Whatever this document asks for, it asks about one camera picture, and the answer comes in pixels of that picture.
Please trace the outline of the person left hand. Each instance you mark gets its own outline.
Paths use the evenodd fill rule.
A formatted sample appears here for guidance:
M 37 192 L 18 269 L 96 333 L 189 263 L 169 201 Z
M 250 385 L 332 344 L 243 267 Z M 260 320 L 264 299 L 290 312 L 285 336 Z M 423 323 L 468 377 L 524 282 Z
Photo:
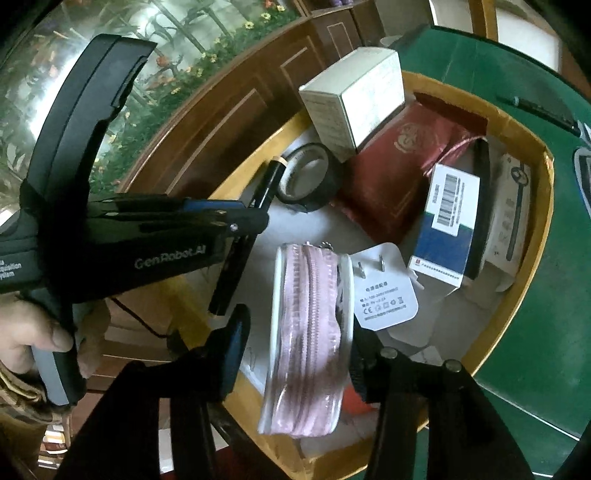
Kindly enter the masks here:
M 1 296 L 1 380 L 3 389 L 29 401 L 41 398 L 34 347 L 47 352 L 68 352 L 77 348 L 81 376 L 88 379 L 98 368 L 104 336 L 110 323 L 105 302 L 90 308 L 75 336 L 51 319 L 40 307 L 15 293 Z

